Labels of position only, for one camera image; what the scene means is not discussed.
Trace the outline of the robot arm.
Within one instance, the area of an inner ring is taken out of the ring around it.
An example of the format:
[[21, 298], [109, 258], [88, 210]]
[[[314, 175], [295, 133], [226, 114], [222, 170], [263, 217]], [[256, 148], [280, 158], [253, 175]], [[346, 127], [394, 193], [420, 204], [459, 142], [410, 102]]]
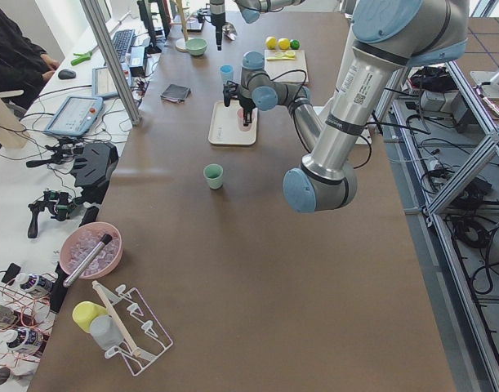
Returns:
[[[248, 23], [254, 23], [262, 13], [278, 11], [284, 7], [298, 6], [303, 0], [241, 0], [235, 1], [243, 19]], [[226, 25], [225, 1], [211, 0], [209, 2], [211, 23], [215, 27], [216, 48], [222, 49], [223, 28]]]
[[273, 81], [263, 54], [244, 54], [237, 88], [244, 121], [252, 120], [253, 109], [284, 106], [308, 149], [300, 166], [283, 178], [283, 194], [292, 209], [333, 210], [352, 201], [357, 178], [348, 156], [392, 74], [460, 58], [468, 19], [467, 1], [357, 2], [325, 119], [315, 113], [306, 87]]

